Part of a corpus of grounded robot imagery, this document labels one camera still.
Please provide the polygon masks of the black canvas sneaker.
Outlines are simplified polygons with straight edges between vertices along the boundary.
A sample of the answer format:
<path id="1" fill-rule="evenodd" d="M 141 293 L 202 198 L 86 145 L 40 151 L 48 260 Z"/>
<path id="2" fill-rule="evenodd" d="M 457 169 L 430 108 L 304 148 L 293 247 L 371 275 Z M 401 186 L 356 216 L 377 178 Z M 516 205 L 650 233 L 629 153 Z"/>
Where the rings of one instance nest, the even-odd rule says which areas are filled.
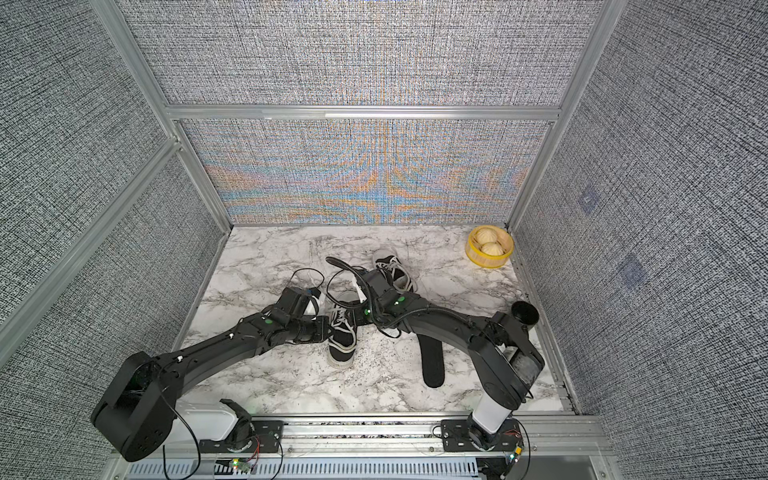
<path id="1" fill-rule="evenodd" d="M 385 271 L 391 278 L 391 284 L 401 292 L 417 291 L 414 277 L 391 249 L 379 249 L 373 254 L 373 263 L 377 269 Z"/>
<path id="2" fill-rule="evenodd" d="M 328 338 L 330 363 L 337 367 L 347 367 L 353 363 L 358 343 L 358 314 L 354 308 L 329 303 L 329 325 L 331 334 Z"/>

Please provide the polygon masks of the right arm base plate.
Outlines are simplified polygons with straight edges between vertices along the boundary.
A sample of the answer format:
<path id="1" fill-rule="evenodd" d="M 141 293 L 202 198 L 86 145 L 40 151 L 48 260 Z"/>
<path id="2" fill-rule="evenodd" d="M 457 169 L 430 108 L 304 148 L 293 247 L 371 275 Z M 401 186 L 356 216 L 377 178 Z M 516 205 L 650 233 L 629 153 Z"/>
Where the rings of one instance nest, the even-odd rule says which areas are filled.
<path id="1" fill-rule="evenodd" d="M 490 434 L 470 419 L 443 419 L 439 436 L 446 452 L 516 452 L 525 446 L 520 423 L 508 418 Z"/>

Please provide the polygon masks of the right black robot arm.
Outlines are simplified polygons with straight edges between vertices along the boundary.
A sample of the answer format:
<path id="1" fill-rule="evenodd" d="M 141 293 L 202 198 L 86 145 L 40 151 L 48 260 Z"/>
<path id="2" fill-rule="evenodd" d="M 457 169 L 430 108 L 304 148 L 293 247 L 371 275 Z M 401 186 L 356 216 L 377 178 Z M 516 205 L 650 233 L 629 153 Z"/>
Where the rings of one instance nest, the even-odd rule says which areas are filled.
<path id="1" fill-rule="evenodd" d="M 483 390 L 470 422 L 488 437 L 497 435 L 510 414 L 527 401 L 545 367 L 529 337 L 540 320 L 536 307 L 516 301 L 509 311 L 472 316 L 400 292 L 380 270 L 355 268 L 353 275 L 374 325 L 433 338 L 470 357 Z"/>

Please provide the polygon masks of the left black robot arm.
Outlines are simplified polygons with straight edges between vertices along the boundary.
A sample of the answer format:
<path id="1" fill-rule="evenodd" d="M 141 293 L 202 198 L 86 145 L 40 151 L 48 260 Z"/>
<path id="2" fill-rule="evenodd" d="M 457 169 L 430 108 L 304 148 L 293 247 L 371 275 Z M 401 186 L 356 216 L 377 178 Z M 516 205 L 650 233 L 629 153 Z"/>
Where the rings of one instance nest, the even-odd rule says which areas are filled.
<path id="1" fill-rule="evenodd" d="M 326 315 L 287 318 L 259 312 L 192 346 L 150 356 L 140 351 L 120 366 L 91 414 L 91 423 L 127 461 L 146 458 L 169 437 L 176 402 L 218 372 L 288 343 L 320 343 L 331 333 Z"/>

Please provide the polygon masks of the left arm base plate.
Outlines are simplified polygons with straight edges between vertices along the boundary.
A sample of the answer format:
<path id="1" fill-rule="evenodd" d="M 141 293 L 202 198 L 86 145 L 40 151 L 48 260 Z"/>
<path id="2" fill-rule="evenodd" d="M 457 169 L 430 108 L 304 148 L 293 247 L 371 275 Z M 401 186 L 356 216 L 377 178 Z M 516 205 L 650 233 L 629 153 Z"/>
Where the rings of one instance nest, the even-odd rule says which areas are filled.
<path id="1" fill-rule="evenodd" d="M 277 453 L 282 440 L 284 423 L 279 420 L 252 420 L 240 423 L 224 440 L 201 440 L 202 453 L 252 454 Z"/>

